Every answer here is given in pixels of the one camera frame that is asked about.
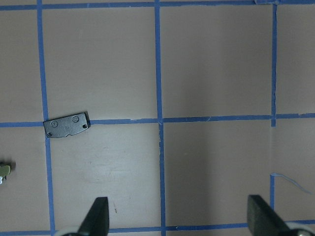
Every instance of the gray floor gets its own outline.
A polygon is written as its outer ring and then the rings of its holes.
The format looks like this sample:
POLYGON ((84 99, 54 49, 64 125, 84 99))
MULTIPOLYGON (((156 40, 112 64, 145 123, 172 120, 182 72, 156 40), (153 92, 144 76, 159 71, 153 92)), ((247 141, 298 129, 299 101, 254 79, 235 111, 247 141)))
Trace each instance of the gray floor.
MULTIPOLYGON (((94 1, 43 0, 79 2, 94 1)), ((0 2, 13 4, 36 1, 0 2)), ((315 113, 314 11, 278 6, 277 114, 315 113)), ((161 7, 163 117, 270 115, 272 13, 271 5, 161 7)), ((154 7, 43 10, 42 20, 49 118, 85 110, 91 120, 158 117, 154 7)), ((0 22, 0 123, 43 121, 36 10, 0 11, 0 22)), ((314 127, 314 118, 276 127, 268 119, 166 122, 166 225, 245 223, 247 195, 269 201, 273 172, 315 193, 314 127)), ((44 135, 43 127, 0 128, 0 158, 17 164, 0 185, 0 236, 50 230, 44 135)), ((161 226, 158 123, 94 124, 52 139, 51 162, 56 230, 78 225, 98 196, 109 197, 112 229, 161 226)), ((284 220, 315 219, 314 195, 282 178, 275 193, 284 220)))

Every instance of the vertical blue tape strip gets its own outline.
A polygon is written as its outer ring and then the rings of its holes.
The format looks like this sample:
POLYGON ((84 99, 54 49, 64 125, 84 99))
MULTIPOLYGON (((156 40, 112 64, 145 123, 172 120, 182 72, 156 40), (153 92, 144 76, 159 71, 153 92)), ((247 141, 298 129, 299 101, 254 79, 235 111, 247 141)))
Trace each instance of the vertical blue tape strip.
MULTIPOLYGON (((42 1, 41 0, 37 0, 37 36, 38 36, 38 53, 39 53, 39 68, 40 68, 43 117, 44 117, 44 120, 48 120, 44 42, 43 42, 43 23, 42 23, 42 1)), ((46 147, 46 168, 47 168, 50 233, 51 233, 51 236, 53 236, 55 234, 55 214, 54 214, 53 182, 52 182, 52 168, 51 168, 51 150, 50 150, 50 140, 48 138, 45 138, 45 147, 46 147)))
POLYGON ((277 82, 277 5, 272 8, 272 89, 271 126, 276 126, 276 82, 277 82))
POLYGON ((275 209, 275 176, 270 175, 270 207, 275 209))
POLYGON ((157 120, 159 130, 159 173, 161 197, 161 236, 166 236, 165 210, 165 175, 164 175, 164 124, 162 114, 162 84, 161 84, 161 45, 160 45, 160 2, 155 0, 155 33, 156 33, 156 79, 157 79, 157 120))

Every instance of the small scuff mark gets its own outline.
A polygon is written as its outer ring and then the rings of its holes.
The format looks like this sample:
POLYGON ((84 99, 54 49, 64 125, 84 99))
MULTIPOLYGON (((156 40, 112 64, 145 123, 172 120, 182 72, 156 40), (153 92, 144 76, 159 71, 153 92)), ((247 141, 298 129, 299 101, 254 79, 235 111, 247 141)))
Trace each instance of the small scuff mark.
POLYGON ((113 202, 113 205, 114 205, 115 213, 117 214, 117 207, 115 205, 115 202, 113 202))
POLYGON ((303 192, 305 193, 308 193, 308 194, 313 194, 312 192, 310 192, 309 190, 303 188, 298 182, 296 182, 294 179, 288 177, 288 176, 285 176, 283 174, 279 174, 279 173, 272 173, 271 174, 272 176, 275 176, 275 177, 282 177, 284 179, 286 179, 287 181, 293 183, 295 186, 297 186, 299 189, 301 189, 303 192))

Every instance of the blue tape grid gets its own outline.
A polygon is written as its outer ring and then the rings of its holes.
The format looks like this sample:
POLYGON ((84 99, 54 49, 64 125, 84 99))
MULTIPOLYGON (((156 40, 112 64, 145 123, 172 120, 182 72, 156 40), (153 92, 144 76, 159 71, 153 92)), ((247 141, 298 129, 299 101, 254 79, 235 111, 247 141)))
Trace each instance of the blue tape grid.
MULTIPOLYGON (((279 4, 315 4, 315 0, 281 0, 279 4)), ((70 3, 70 4, 42 4, 37 0, 36 5, 9 5, 0 6, 0 11, 10 10, 37 10, 37 30, 38 30, 38 51, 40 61, 40 79, 42 89, 42 106, 43 118, 48 120, 47 91, 45 78, 45 60, 42 32, 42 10, 43 9, 74 9, 74 8, 107 8, 107 7, 154 7, 155 8, 155 30, 156 30, 156 82, 157 82, 157 118, 144 119, 104 119, 91 120, 94 124, 141 124, 141 123, 158 123, 160 137, 160 196, 161 196, 161 227, 142 227, 142 228, 121 228, 110 229, 110 233, 129 233, 129 232, 152 232, 161 231, 162 236, 166 236, 166 231, 189 231, 189 230, 213 230, 213 229, 234 229, 245 228, 246 223, 239 224, 221 224, 205 226, 166 226, 165 220, 165 179, 164 179, 164 140, 163 129, 164 123, 169 122, 210 122, 210 121, 228 121, 228 120, 271 120, 272 126, 276 125, 277 119, 292 118, 315 118, 315 113, 307 114, 276 114, 276 63, 277 63, 277 6, 273 5, 273 31, 272 31, 272 104, 271 115, 243 115, 243 116, 214 116, 214 117, 186 117, 186 118, 163 118, 162 115, 162 94, 161 94, 161 67, 160 67, 160 7, 185 6, 185 5, 255 5, 253 0, 230 0, 230 1, 164 1, 160 2, 115 2, 115 3, 70 3)), ((0 127, 42 127, 41 121, 38 122, 3 122, 0 127)), ((53 185, 52 185, 52 167, 50 140, 46 138, 46 165, 47 165, 47 182, 49 198, 49 231, 15 231, 0 232, 0 236, 17 236, 17 235, 53 235, 55 233, 55 217, 53 202, 53 185)), ((275 207, 275 177, 270 175, 270 205, 275 207)), ((295 221, 302 224, 315 224, 315 220, 295 221)))

